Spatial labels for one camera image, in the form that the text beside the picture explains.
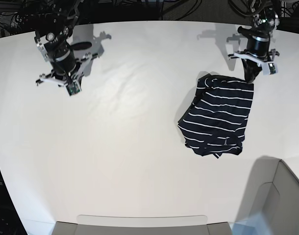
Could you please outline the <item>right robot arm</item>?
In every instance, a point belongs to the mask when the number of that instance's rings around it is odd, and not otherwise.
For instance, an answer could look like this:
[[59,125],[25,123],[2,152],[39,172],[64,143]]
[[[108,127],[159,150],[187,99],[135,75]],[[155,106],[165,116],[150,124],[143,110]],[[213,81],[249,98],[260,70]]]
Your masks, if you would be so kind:
[[46,62],[50,62],[58,76],[70,73],[76,61],[67,39],[72,36],[80,12],[80,0],[55,0],[45,23],[35,30],[35,43]]

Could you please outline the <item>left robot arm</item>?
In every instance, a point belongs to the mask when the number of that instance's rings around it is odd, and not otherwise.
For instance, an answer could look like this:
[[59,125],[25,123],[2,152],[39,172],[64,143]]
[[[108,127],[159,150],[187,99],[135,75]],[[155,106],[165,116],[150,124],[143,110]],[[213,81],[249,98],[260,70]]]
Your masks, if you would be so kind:
[[242,60],[245,81],[252,83],[261,72],[264,75],[278,72],[274,59],[280,53],[270,49],[270,44],[273,31],[279,25],[279,17],[271,0],[249,0],[248,8],[245,16],[252,19],[251,28],[238,28],[238,33],[247,38],[247,46],[234,55]]

